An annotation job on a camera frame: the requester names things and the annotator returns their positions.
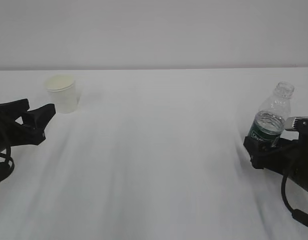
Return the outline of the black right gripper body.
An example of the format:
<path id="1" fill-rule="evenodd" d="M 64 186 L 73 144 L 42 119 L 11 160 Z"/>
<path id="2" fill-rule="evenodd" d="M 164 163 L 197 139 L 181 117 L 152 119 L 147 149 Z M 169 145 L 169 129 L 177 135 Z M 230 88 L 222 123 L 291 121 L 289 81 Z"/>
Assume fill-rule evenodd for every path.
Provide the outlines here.
<path id="1" fill-rule="evenodd" d="M 261 156 L 263 168 L 288 178 L 308 192 L 308 137 L 287 140 L 280 138 L 275 148 Z"/>

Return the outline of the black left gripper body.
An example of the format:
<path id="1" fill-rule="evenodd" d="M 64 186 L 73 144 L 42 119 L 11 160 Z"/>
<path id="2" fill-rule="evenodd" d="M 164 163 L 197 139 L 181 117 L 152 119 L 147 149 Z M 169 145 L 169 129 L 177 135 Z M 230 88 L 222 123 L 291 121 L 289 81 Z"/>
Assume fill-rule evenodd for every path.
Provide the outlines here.
<path id="1" fill-rule="evenodd" d="M 0 113 L 0 152 L 15 146 L 38 146 L 46 139 L 45 128 L 44 122 L 34 118 L 20 124 Z"/>

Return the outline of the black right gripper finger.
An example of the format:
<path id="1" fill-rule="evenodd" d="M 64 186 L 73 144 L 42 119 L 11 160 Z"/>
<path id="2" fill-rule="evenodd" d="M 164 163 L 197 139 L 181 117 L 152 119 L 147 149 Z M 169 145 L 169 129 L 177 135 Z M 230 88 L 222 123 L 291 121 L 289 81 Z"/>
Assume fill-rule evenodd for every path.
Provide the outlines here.
<path id="1" fill-rule="evenodd" d="M 246 136 L 243 145 L 254 168 L 281 168 L 279 161 L 281 138 L 278 138 L 275 146 L 272 146 L 270 142 L 257 141 Z"/>

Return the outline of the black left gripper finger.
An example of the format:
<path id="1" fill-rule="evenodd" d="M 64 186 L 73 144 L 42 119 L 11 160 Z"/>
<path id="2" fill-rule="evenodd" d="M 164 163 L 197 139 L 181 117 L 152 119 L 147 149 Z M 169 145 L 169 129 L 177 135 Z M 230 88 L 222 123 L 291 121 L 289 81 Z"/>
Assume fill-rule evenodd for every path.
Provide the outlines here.
<path id="1" fill-rule="evenodd" d="M 10 118 L 19 118 L 22 113 L 29 110 L 29 100 L 27 98 L 7 103 L 0 103 L 0 114 Z"/>
<path id="2" fill-rule="evenodd" d="M 35 110 L 23 112 L 21 117 L 24 125 L 34 129 L 45 130 L 54 115 L 55 105 L 49 103 Z"/>

